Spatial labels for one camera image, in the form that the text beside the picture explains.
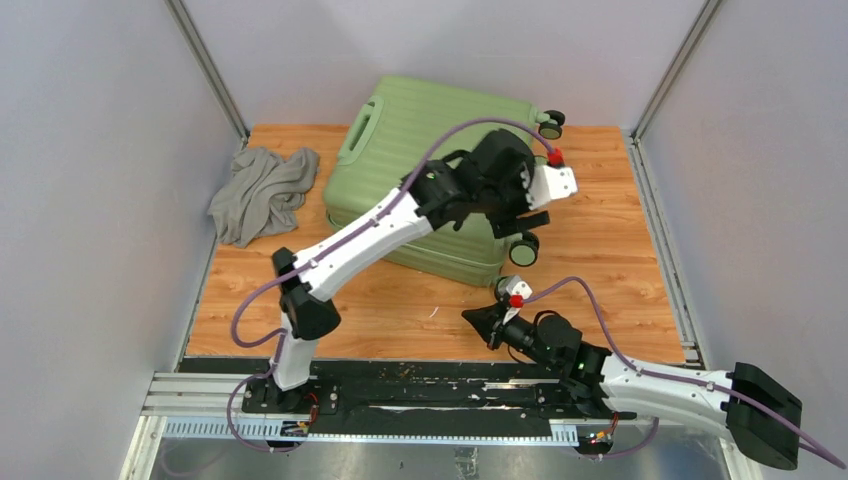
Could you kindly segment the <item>green suitcase wheel front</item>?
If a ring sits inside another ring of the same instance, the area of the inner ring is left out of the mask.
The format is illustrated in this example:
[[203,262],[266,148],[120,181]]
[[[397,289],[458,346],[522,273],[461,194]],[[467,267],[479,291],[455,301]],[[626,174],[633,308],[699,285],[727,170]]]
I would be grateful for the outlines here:
[[493,284],[493,296],[499,301],[504,296],[511,296],[512,290],[523,282],[519,275],[508,275],[499,277]]

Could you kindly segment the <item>green suitcase wheel lid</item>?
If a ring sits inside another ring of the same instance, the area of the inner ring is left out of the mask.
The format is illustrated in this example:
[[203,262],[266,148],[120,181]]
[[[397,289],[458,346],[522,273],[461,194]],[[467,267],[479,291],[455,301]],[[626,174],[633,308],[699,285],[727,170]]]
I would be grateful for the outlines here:
[[532,232],[523,232],[521,238],[515,240],[508,252],[512,264],[526,268],[534,265],[539,257],[540,241]]

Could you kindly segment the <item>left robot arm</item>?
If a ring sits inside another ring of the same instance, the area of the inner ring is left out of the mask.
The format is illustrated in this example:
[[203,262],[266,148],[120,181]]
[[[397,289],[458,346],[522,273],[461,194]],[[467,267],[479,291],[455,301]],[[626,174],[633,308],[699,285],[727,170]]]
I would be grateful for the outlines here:
[[282,248],[278,271],[283,338],[270,362],[268,400],[283,413],[306,400],[310,366],[321,338],[341,315],[336,293],[356,275],[397,249],[446,227],[460,230],[483,218],[494,239],[515,237],[546,225],[546,207],[577,190],[561,152],[546,148],[547,160],[517,135],[500,128],[471,149],[424,159],[374,207],[307,249]]

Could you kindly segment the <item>green suitcase blue lining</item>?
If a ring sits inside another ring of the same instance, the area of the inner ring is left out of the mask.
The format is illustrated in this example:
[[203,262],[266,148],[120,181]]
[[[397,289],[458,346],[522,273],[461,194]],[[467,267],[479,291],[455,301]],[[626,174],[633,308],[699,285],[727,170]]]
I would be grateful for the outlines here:
[[[386,75],[360,109],[337,153],[322,196],[338,231],[381,202],[452,127],[481,117],[535,127],[532,103],[426,80]],[[475,214],[460,230],[446,225],[398,247],[386,261],[467,285],[486,287],[500,275],[508,242]]]

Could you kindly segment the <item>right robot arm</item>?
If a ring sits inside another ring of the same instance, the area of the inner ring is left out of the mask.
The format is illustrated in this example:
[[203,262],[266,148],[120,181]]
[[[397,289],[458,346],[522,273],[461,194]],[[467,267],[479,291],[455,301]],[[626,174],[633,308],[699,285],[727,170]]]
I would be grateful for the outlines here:
[[747,458],[795,470],[802,403],[761,368],[743,362],[731,371],[690,370],[624,361],[592,345],[555,311],[536,320],[506,307],[465,310],[463,318],[490,350],[508,346],[554,374],[577,413],[633,413],[670,420],[733,441]]

